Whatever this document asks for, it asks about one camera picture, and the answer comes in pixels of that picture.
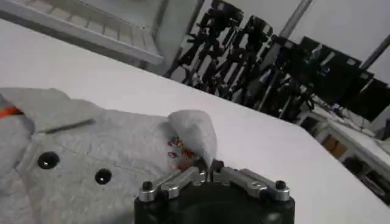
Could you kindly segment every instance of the silver metal bracket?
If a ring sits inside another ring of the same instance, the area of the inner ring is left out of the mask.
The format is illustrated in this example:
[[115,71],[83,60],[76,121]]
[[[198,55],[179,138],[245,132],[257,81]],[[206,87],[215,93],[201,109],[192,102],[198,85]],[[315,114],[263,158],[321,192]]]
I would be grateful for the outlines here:
[[[159,192],[166,192],[167,198],[173,199],[180,196],[180,191],[192,183],[201,185],[206,180],[207,173],[199,172],[197,167],[190,167],[186,171],[173,170],[167,176],[147,184],[140,189],[139,199],[142,202],[151,202],[156,199]],[[235,184],[243,188],[251,197],[260,198],[261,192],[267,192],[275,201],[288,201],[289,188],[284,181],[273,182],[248,169],[235,170],[223,167],[220,172],[213,173],[213,182],[221,182],[223,185]]]
[[140,189],[139,199],[142,202],[151,202],[156,199],[156,196],[161,191],[168,193],[168,199],[176,198],[180,195],[180,191],[189,183],[200,185],[206,181],[206,172],[199,172],[197,167],[190,167],[186,171],[173,170],[167,176],[158,179],[152,183],[150,189]]

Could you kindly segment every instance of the orange tag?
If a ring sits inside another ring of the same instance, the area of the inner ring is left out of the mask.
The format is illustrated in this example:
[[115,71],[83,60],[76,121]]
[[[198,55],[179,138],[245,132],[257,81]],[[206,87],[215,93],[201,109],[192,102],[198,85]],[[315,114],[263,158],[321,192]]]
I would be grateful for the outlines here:
[[20,110],[17,109],[16,107],[8,107],[6,109],[0,110],[0,117],[6,117],[6,116],[11,116],[20,113],[21,113]]

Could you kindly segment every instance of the gray fleece garment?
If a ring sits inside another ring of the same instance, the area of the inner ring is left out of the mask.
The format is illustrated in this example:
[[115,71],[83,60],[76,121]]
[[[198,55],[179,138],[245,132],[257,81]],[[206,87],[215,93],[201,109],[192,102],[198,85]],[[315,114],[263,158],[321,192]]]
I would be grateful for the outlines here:
[[[187,156],[210,165],[216,135],[201,111],[169,117],[104,110],[56,89],[0,88],[0,223],[132,223],[133,200],[146,180],[167,174]],[[183,142],[178,144],[176,137]],[[38,165],[45,152],[60,162]],[[101,169],[112,173],[99,184]]]

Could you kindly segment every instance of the desk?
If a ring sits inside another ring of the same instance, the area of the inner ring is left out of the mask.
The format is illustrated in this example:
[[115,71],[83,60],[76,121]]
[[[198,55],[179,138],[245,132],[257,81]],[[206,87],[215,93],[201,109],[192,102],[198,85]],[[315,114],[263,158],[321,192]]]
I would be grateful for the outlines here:
[[390,155],[378,145],[377,140],[335,121],[328,120],[327,124],[317,136],[319,142],[327,136],[333,136],[348,149],[339,158],[340,161],[356,155],[390,181]]
[[217,158],[286,180],[296,223],[388,223],[390,210],[304,129],[0,20],[0,86],[58,88],[101,107],[167,116],[206,111]]
[[338,122],[340,124],[344,124],[344,125],[348,126],[349,128],[363,132],[366,135],[369,135],[372,137],[375,136],[375,134],[372,131],[370,131],[366,128],[361,129],[360,126],[357,126],[357,124],[354,123],[354,121],[357,119],[360,120],[360,122],[361,122],[362,117],[355,115],[349,111],[344,112],[343,115],[345,117],[351,117],[351,119],[339,117],[335,112],[325,110],[325,109],[319,107],[318,105],[315,105],[314,109],[312,111],[305,111],[305,112],[301,113],[299,115],[299,120],[298,120],[298,122],[296,122],[296,124],[301,126],[306,118],[311,117],[311,118],[318,121],[318,124],[315,125],[315,127],[313,128],[313,130],[315,130],[315,131],[324,129],[327,125],[327,121],[330,120],[330,121]]

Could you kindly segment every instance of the black monitor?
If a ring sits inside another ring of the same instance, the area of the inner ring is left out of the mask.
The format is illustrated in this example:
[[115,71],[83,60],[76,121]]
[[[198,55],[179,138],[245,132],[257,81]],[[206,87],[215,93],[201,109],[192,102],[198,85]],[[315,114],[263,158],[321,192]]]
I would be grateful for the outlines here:
[[348,109],[372,122],[389,105],[390,89],[388,85],[373,79],[367,88],[352,100]]
[[338,103],[347,87],[359,77],[358,68],[344,61],[333,60],[324,66],[314,84],[313,92],[329,106]]
[[[311,52],[314,49],[316,49],[320,44],[321,44],[320,42],[317,42],[309,37],[304,37],[299,45],[302,49],[306,49]],[[319,61],[325,63],[327,62],[327,60],[328,62],[337,61],[339,63],[347,63],[355,67],[359,67],[361,64],[361,61],[356,58],[353,58],[334,48],[328,47],[326,45],[322,45]]]
[[354,77],[350,82],[349,86],[346,89],[344,95],[337,101],[337,104],[341,107],[348,108],[349,104],[354,98],[359,95],[361,90],[368,84],[370,80],[373,79],[374,74],[368,71],[363,71],[359,68],[356,68],[354,71],[358,76]]

